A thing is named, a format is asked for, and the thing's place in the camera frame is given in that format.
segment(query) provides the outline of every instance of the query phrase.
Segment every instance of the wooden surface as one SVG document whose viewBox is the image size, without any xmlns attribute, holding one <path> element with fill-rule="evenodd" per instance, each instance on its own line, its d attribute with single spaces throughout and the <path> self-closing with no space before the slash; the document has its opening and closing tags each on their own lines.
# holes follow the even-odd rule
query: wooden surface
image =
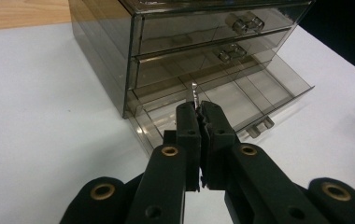
<svg viewBox="0 0 355 224">
<path fill-rule="evenodd" d="M 0 29 L 70 22 L 68 0 L 0 0 Z"/>
</svg>

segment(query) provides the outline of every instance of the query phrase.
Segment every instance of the acrylic drawer organizer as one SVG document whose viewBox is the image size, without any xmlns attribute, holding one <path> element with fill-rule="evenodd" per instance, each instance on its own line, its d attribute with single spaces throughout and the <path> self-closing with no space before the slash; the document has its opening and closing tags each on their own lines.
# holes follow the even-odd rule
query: acrylic drawer organizer
<svg viewBox="0 0 355 224">
<path fill-rule="evenodd" d="M 312 3 L 69 0 L 78 43 L 148 153 L 193 82 L 237 132 L 272 127 L 270 113 L 311 90 L 277 50 Z"/>
</svg>

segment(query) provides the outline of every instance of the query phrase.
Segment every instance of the white table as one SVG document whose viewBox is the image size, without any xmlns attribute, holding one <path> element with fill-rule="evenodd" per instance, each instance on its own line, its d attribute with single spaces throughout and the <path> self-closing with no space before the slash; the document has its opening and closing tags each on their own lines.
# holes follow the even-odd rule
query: white table
<svg viewBox="0 0 355 224">
<path fill-rule="evenodd" d="M 355 188 L 355 67 L 298 27 L 279 55 L 316 88 L 255 140 L 295 183 Z M 57 223 L 88 181 L 142 173 L 146 157 L 70 24 L 0 30 L 0 223 Z M 231 223 L 223 193 L 187 193 L 185 223 Z"/>
</svg>

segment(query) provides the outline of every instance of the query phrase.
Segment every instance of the drawer handle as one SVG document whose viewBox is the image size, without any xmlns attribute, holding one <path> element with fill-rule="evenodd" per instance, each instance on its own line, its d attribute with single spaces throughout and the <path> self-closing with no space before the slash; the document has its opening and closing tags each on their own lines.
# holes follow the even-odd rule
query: drawer handle
<svg viewBox="0 0 355 224">
<path fill-rule="evenodd" d="M 243 58 L 247 56 L 247 52 L 238 44 L 223 45 L 215 50 L 215 55 L 223 62 L 229 63 L 236 58 Z"/>
<path fill-rule="evenodd" d="M 274 127 L 274 122 L 267 116 L 262 122 L 249 127 L 247 132 L 250 137 L 257 138 L 262 132 L 272 127 Z"/>
<path fill-rule="evenodd" d="M 247 12 L 241 17 L 231 13 L 225 21 L 238 35 L 244 35 L 249 30 L 259 34 L 264 28 L 264 21 L 252 12 Z"/>
</svg>

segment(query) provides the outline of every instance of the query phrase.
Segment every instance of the dark background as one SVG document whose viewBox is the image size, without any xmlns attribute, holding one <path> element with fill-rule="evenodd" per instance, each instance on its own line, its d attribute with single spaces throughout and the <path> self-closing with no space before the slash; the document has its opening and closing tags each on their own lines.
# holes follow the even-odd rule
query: dark background
<svg viewBox="0 0 355 224">
<path fill-rule="evenodd" d="M 318 0 L 300 26 L 355 66 L 355 0 Z"/>
</svg>

